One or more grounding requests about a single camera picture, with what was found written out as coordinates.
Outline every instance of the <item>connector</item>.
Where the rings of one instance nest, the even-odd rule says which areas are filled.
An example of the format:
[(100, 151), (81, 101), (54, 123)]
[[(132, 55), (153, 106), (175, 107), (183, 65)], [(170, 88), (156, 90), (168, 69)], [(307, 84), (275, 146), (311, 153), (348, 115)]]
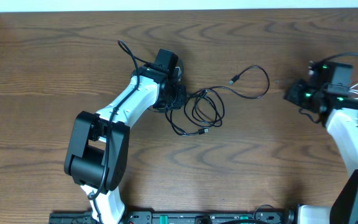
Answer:
[(233, 85), (233, 83), (235, 83), (239, 78), (240, 78), (239, 75), (234, 76), (234, 77), (229, 81), (229, 84), (230, 84), (230, 85)]
[(208, 133), (209, 129), (208, 128), (202, 128), (198, 130), (198, 134), (205, 134)]

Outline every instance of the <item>white wall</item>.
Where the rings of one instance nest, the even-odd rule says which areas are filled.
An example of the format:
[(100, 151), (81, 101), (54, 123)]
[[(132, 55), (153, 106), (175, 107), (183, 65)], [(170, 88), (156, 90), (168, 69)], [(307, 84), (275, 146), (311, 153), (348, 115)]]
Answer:
[(0, 12), (358, 7), (358, 0), (0, 0)]

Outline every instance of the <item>wooden table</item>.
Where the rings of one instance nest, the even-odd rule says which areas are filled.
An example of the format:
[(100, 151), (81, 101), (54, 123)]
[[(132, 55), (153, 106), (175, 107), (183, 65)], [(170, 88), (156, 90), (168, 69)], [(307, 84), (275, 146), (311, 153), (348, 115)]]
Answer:
[[(46, 223), (50, 212), (83, 211), (86, 195), (63, 172), (73, 122), (129, 83), (131, 59), (159, 48), (184, 61), (188, 91), (263, 66), (267, 95), (244, 100), (221, 90), (221, 128), (177, 136), (163, 114), (146, 111), (132, 128), (121, 182), (125, 204), (154, 210), (252, 210), (299, 202), (332, 205), (347, 181), (338, 149), (321, 125), (283, 100), (308, 62), (358, 52), (358, 9), (0, 14), (0, 223)], [(353, 63), (358, 81), (358, 58)], [(233, 86), (266, 87), (262, 73)], [(196, 129), (177, 111), (175, 120)]]

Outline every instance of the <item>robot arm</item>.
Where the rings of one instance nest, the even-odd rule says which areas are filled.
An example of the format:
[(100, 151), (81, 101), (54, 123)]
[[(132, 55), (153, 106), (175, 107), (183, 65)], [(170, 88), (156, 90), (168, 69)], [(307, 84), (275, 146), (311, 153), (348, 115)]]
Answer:
[(319, 114), (334, 138), (349, 176), (358, 169), (358, 100), (349, 98), (351, 65), (324, 62), (311, 67), (310, 80), (298, 80), (285, 99)]
[(285, 99), (319, 114), (318, 121), (337, 144), (349, 180), (332, 207), (300, 206), (297, 224), (358, 223), (358, 101), (349, 98), (352, 66), (323, 60), (310, 69), (310, 80), (298, 80)]
[(358, 110), (334, 109), (328, 117), (326, 128), (334, 138), (349, 176), (358, 169)]
[[(137, 91), (129, 95), (137, 86), (134, 71), (128, 87), (113, 102), (95, 114), (82, 111), (77, 116), (65, 159), (65, 173), (89, 195), (95, 193), (102, 182), (105, 153), (90, 146), (88, 141), (106, 142), (108, 121), (114, 109), (116, 111), (112, 117), (107, 178), (101, 194), (91, 201), (93, 219), (117, 224), (124, 213), (118, 185), (126, 169), (129, 132), (142, 113), (150, 106), (158, 110), (180, 109), (186, 101), (186, 88), (178, 84), (183, 74), (176, 67), (177, 61), (174, 53), (160, 49), (154, 63), (138, 68)], [(125, 97), (127, 99), (116, 108)]]

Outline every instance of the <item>black cable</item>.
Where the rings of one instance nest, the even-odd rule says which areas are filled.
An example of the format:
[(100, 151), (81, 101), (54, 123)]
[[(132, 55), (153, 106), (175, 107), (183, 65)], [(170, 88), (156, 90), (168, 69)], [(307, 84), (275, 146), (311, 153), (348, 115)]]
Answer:
[(98, 213), (98, 218), (99, 218), (99, 222), (103, 224), (102, 220), (101, 220), (101, 214), (98, 208), (98, 204), (96, 203), (96, 198), (99, 196), (100, 192), (102, 191), (105, 183), (106, 183), (106, 178), (107, 178), (107, 173), (108, 173), (108, 162), (109, 162), (109, 153), (110, 153), (110, 141), (111, 141), (111, 125), (112, 125), (112, 119), (113, 117), (116, 115), (119, 107), (135, 92), (137, 91), (137, 89), (139, 88), (139, 84), (140, 84), (140, 73), (138, 71), (137, 68), (137, 62), (136, 60), (139, 60), (141, 62), (144, 62), (143, 60), (136, 58), (134, 56), (134, 54), (131, 52), (131, 50), (129, 49), (129, 47), (125, 44), (125, 42), (123, 42), (122, 40), (118, 40), (118, 46), (120, 46), (120, 48), (125, 51), (125, 53), (129, 54), (132, 58), (132, 61), (134, 62), (135, 65), (135, 70), (136, 70), (136, 77), (137, 77), (137, 82), (136, 85), (134, 87), (134, 89), (128, 93), (128, 95), (126, 95), (113, 109), (112, 109), (112, 113), (110, 115), (109, 118), (109, 122), (108, 122), (108, 131), (107, 131), (107, 135), (106, 135), (106, 148), (104, 150), (104, 168), (103, 168), (103, 174), (102, 174), (102, 179), (101, 179), (101, 183), (100, 186), (98, 188), (98, 190), (96, 191), (96, 193), (91, 192), (88, 195), (88, 199), (93, 201), (93, 205), (95, 207), (96, 213)]
[[(224, 103), (223, 103), (223, 100), (220, 97), (220, 95), (214, 89), (221, 88), (221, 89), (224, 89), (224, 90), (229, 90), (232, 93), (236, 94), (237, 96), (240, 96), (241, 98), (245, 98), (245, 99), (249, 99), (249, 100), (258, 99), (258, 98), (261, 98), (262, 96), (264, 96), (267, 93), (267, 91), (269, 90), (269, 88), (270, 88), (270, 80), (269, 80), (269, 76), (267, 75), (267, 72), (260, 66), (253, 65), (253, 66), (250, 66), (250, 67), (244, 69), (240, 74), (234, 76), (229, 83), (232, 85), (234, 82), (236, 82), (238, 79), (240, 79), (240, 76), (244, 72), (246, 72), (246, 71), (248, 71), (248, 70), (250, 70), (252, 68), (258, 68), (258, 69), (260, 69), (261, 71), (263, 71), (265, 73), (266, 80), (267, 80), (267, 88), (261, 95), (259, 95), (259, 96), (245, 96), (245, 95), (242, 95), (242, 94), (236, 92), (235, 90), (233, 90), (231, 88), (228, 88), (226, 86), (212, 86), (210, 88), (205, 88), (205, 89), (198, 90), (195, 93), (187, 95), (186, 102), (185, 102), (185, 104), (183, 106), (183, 112), (184, 112), (185, 116), (188, 118), (189, 121), (191, 121), (193, 124), (195, 124), (196, 126), (200, 127), (201, 129), (199, 129), (198, 131), (192, 132), (192, 133), (188, 133), (184, 129), (178, 127), (172, 120), (173, 110), (170, 110), (170, 108), (168, 106), (166, 108), (166, 110), (165, 110), (165, 118), (171, 124), (172, 129), (174, 130), (174, 132), (177, 133), (180, 136), (194, 136), (194, 135), (197, 135), (197, 134), (207, 133), (209, 131), (209, 128), (211, 128), (211, 127), (220, 127), (220, 126), (222, 126), (223, 118), (224, 118), (224, 115), (225, 115)], [(222, 112), (221, 113), (218, 111), (216, 103), (207, 95), (208, 93), (213, 93), (218, 98), (220, 104), (222, 105)], [(191, 99), (195, 99), (195, 102), (194, 102), (193, 108), (191, 110), (191, 117), (190, 117), (188, 115), (188, 113), (186, 112), (186, 107), (187, 107), (187, 105), (188, 105), (188, 103), (189, 103), (189, 101)], [(207, 118), (207, 116), (200, 110), (200, 108), (198, 107), (198, 103), (201, 100), (204, 100), (205, 102), (207, 102), (212, 107), (212, 109), (215, 112), (214, 119)]]
[(263, 208), (263, 207), (269, 207), (269, 208), (274, 209), (274, 207), (273, 207), (273, 206), (268, 205), (268, 204), (261, 205), (261, 206), (259, 206), (257, 209), (255, 209), (254, 213), (252, 214), (252, 218), (253, 218), (253, 219), (255, 219), (255, 215), (256, 215), (256, 213), (258, 212), (258, 210), (259, 210), (259, 209), (261, 209), (261, 208)]
[(317, 119), (316, 121), (313, 119), (313, 117), (310, 115), (310, 114), (308, 114), (308, 113), (304, 113), (304, 112), (302, 112), (303, 111), (303, 108), (299, 108), (299, 114), (302, 114), (302, 115), (306, 115), (310, 120), (311, 120), (311, 122), (313, 122), (314, 124), (318, 124), (318, 123), (320, 123), (320, 119)]
[(328, 57), (328, 58), (322, 59), (322, 60), (319, 61), (317, 64), (321, 64), (321, 63), (324, 63), (324, 62), (326, 62), (326, 61), (328, 61), (328, 60), (331, 60), (331, 59), (334, 59), (334, 58), (338, 58), (338, 57), (344, 57), (344, 56), (355, 56), (355, 57), (358, 57), (358, 53), (355, 53), (355, 52), (345, 52), (345, 53), (333, 55), (333, 56), (330, 56), (330, 57)]
[[(122, 44), (125, 45), (125, 43), (124, 43), (122, 40), (118, 40), (118, 46), (119, 46), (125, 53), (127, 53), (128, 55), (130, 55), (131, 57), (134, 56), (134, 54), (132, 54), (132, 52), (129, 50), (128, 46), (125, 45), (125, 47), (123, 47)], [(135, 56), (134, 56), (134, 58), (135, 58), (136, 60), (140, 61), (140, 62), (148, 63), (148, 62), (146, 62), (145, 60), (142, 60), (142, 59), (140, 59), (140, 58), (138, 58), (138, 57), (135, 57)]]
[(256, 223), (256, 224), (268, 224), (267, 222), (260, 221), (260, 220), (233, 220), (228, 221), (220, 224), (239, 224), (239, 223)]

